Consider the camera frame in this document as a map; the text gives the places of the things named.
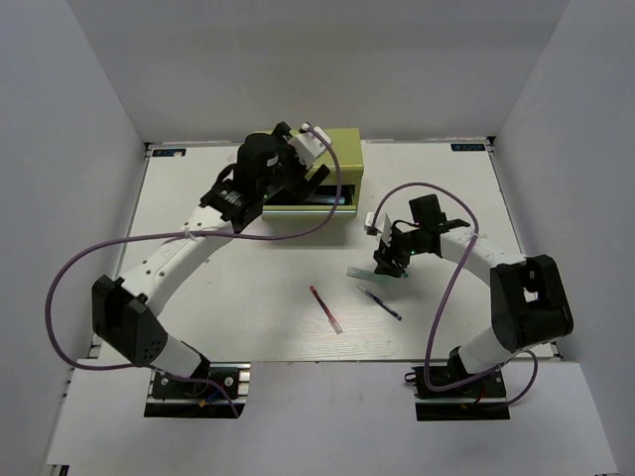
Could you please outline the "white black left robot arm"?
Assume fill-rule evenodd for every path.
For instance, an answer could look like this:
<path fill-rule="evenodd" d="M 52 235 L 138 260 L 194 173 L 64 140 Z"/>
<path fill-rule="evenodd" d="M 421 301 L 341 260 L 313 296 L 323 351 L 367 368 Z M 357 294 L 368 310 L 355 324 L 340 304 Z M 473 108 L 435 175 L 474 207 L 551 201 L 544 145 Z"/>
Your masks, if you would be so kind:
<path fill-rule="evenodd" d="M 92 327 L 97 336 L 135 367 L 171 376 L 187 395 L 209 384 L 209 362 L 170 335 L 159 315 L 170 297 L 214 252 L 258 218 L 279 193 L 305 201 L 328 177 L 328 166 L 314 166 L 331 153 L 327 133 L 305 123 L 293 132 L 281 122 L 270 133 L 252 133 L 237 159 L 217 176 L 190 218 L 140 265 L 91 289 Z"/>

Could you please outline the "green highlighter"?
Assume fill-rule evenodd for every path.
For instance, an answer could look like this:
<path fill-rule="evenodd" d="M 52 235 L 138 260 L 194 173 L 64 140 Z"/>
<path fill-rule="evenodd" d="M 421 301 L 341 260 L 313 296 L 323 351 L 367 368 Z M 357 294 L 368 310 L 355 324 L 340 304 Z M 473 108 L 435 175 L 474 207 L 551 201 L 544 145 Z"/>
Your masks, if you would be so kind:
<path fill-rule="evenodd" d="M 348 267 L 346 270 L 346 275 L 349 278 L 353 278 L 356 280 L 361 280 L 369 283 L 376 283 L 380 285 L 387 285 L 390 282 L 390 277 L 385 275 L 378 275 L 372 271 L 356 268 L 356 267 Z"/>

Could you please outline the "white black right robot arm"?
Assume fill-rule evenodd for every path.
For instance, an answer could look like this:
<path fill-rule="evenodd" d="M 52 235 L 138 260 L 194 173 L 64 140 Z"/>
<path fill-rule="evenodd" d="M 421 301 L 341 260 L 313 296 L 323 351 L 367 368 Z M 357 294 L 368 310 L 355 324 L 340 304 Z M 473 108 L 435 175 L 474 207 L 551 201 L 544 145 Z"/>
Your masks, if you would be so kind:
<path fill-rule="evenodd" d="M 378 275 L 402 278 L 412 257 L 433 254 L 467 270 L 490 293 L 490 324 L 469 342 L 450 351 L 442 380 L 434 381 L 426 363 L 423 379 L 435 393 L 468 396 L 484 377 L 522 352 L 568 336 L 573 317 L 555 260 L 507 251 L 481 235 L 475 224 L 449 219 L 434 194 L 409 203 L 408 231 L 380 210 L 367 214 L 364 228 L 378 239 L 373 254 Z"/>

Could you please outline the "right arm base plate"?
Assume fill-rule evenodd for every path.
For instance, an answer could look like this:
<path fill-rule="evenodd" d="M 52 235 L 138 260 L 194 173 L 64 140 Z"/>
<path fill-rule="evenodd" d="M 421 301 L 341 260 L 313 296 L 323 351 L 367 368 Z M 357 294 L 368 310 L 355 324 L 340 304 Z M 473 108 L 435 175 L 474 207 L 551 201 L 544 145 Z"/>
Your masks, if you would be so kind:
<path fill-rule="evenodd" d="M 508 420 L 507 392 L 501 372 L 465 387 L 444 393 L 433 392 L 424 381 L 424 367 L 413 367 L 404 375 L 413 387 L 417 421 Z"/>

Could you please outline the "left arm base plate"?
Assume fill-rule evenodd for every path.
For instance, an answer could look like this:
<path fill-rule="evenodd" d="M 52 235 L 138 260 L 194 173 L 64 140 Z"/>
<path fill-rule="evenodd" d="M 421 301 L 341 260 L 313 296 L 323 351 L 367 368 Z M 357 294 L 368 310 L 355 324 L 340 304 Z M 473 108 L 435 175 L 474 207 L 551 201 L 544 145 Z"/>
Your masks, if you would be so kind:
<path fill-rule="evenodd" d="M 231 399 L 210 384 L 178 382 L 153 371 L 146 399 L 144 417 L 233 419 L 240 416 L 247 403 L 251 376 L 250 363 L 213 364 L 206 379 L 222 388 Z"/>

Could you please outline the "blue highlighter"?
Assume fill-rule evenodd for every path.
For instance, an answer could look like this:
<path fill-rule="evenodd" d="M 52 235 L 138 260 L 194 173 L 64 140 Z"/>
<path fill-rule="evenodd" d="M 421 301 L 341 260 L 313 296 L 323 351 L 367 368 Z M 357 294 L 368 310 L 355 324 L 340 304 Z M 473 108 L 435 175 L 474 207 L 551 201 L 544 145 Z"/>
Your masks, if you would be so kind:
<path fill-rule="evenodd" d="M 344 205 L 346 203 L 346 198 L 344 196 L 336 197 L 335 195 L 323 195 L 323 194 L 313 194 L 307 200 L 308 204 L 312 205 L 328 205 L 333 206 Z"/>

